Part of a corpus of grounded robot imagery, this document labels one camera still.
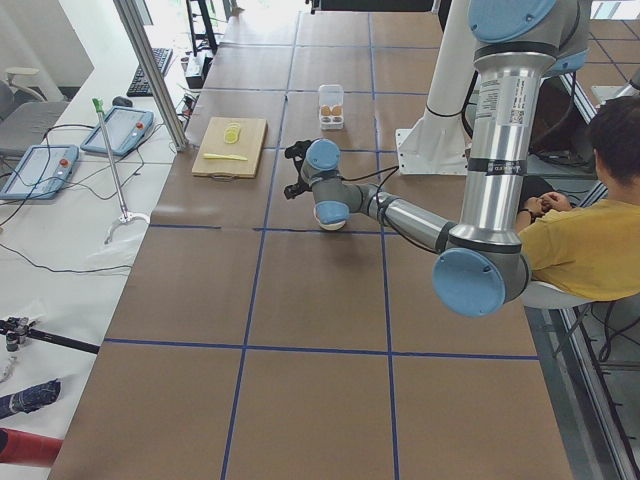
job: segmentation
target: blue electronic device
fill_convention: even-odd
[[[79,153],[75,145],[32,145],[0,190],[0,199],[53,197],[71,175]]]
[[[124,157],[135,149],[153,125],[153,112],[130,107],[114,106],[105,114],[109,143],[116,157]],[[85,152],[106,155],[102,129],[98,124],[82,142]]]

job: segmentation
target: wooden cutting board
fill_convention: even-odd
[[[236,143],[225,143],[225,130],[230,123],[240,125]],[[264,118],[211,117],[191,173],[196,176],[224,175],[254,178],[267,131]],[[240,155],[247,160],[206,159],[204,154]]]

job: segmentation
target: blue joint cap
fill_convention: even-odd
[[[568,57],[559,58],[549,70],[544,74],[545,77],[555,77],[557,75],[564,75],[565,73],[575,72],[582,68],[587,61],[588,50],[583,52],[574,53]]]
[[[433,267],[433,288],[460,315],[481,317],[498,310],[506,297],[502,275],[484,255],[466,248],[446,250]]]
[[[349,207],[342,202],[326,200],[316,203],[316,216],[323,225],[346,222],[349,220]]]
[[[335,170],[340,163],[340,149],[331,140],[321,138],[311,144],[305,159],[316,170]]]
[[[557,0],[471,0],[469,28],[484,43],[501,43],[538,25]]]

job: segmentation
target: person's hand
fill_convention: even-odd
[[[558,212],[568,212],[573,207],[569,203],[569,199],[558,192],[545,193],[540,197],[542,204],[547,209],[557,210]]]
[[[538,197],[531,197],[527,199],[527,201],[524,202],[523,207],[529,210],[534,217],[541,217],[546,213],[542,199]]]

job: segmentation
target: computer mouse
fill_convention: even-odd
[[[115,97],[113,100],[111,100],[111,105],[115,105],[118,107],[133,107],[133,102],[127,97]]]

